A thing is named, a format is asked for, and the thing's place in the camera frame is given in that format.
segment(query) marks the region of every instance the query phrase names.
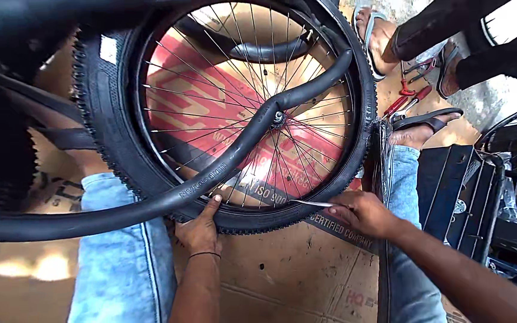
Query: screwdriver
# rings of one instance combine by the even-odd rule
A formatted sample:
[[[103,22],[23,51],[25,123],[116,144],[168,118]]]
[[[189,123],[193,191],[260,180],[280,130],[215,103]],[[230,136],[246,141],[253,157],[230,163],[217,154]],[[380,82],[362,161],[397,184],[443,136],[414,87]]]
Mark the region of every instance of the screwdriver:
[[[424,99],[432,91],[432,86],[424,86],[416,95],[414,95],[412,101],[410,101],[405,107],[392,114],[390,122],[396,122],[400,119],[406,118],[406,112],[413,107],[416,103]]]
[[[404,103],[406,103],[407,100],[408,100],[408,97],[402,96],[402,97],[398,98],[396,101],[394,101],[394,103],[391,106],[389,106],[388,109],[386,109],[386,111],[384,111],[384,116],[382,117],[382,120],[386,119],[392,113],[395,113],[396,111],[398,111],[398,109]]]

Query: wheel hub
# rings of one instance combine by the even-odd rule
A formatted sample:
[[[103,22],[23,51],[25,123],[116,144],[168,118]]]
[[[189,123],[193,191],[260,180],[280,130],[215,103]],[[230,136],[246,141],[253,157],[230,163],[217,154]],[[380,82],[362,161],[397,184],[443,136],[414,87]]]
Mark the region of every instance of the wheel hub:
[[[284,125],[284,122],[286,121],[286,119],[287,119],[286,114],[284,114],[280,111],[277,111],[275,114],[275,119],[272,121],[272,125],[270,125],[270,128],[271,129],[280,129]]]

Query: pliers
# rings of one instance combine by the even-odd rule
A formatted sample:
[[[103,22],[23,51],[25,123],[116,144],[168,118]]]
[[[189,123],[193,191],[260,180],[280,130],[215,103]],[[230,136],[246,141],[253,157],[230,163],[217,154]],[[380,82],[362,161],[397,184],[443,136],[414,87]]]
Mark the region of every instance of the pliers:
[[[425,71],[423,71],[422,73],[418,74],[417,76],[415,77],[412,77],[409,81],[408,81],[408,84],[416,81],[417,79],[421,78],[421,77],[424,77],[426,74],[430,73],[432,70],[434,70],[434,68],[436,66],[438,66],[438,58],[437,57],[432,57],[432,58],[429,58],[427,59],[426,61],[424,62],[421,62],[421,63],[418,63],[412,67],[410,67],[408,70],[405,70],[404,71],[404,75],[412,72],[413,70],[416,70],[420,67],[423,67],[423,66],[426,66],[428,65],[428,67],[426,68]]]

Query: tire lever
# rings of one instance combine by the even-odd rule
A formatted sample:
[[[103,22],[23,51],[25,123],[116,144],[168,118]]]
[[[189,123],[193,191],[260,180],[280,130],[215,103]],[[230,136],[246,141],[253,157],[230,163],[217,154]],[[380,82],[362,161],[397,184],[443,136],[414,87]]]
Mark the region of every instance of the tire lever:
[[[315,205],[315,206],[321,206],[323,208],[330,208],[332,206],[343,206],[343,205],[340,205],[340,204],[335,204],[335,203],[327,203],[327,202],[307,202],[307,201],[301,201],[299,199],[291,199],[289,201],[294,201],[294,202],[299,202],[299,203],[302,203],[302,204],[308,204],[308,205]]]

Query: black trousers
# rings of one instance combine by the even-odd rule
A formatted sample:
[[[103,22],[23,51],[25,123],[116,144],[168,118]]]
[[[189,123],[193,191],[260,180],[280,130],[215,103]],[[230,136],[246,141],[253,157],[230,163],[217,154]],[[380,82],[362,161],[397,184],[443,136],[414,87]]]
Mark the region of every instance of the black trousers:
[[[401,60],[411,60],[435,44],[479,24],[480,19],[509,0],[434,0],[417,16],[398,26],[392,51]],[[510,23],[515,24],[517,13]],[[475,53],[460,61],[456,75],[460,89],[484,82],[517,66],[517,38]]]

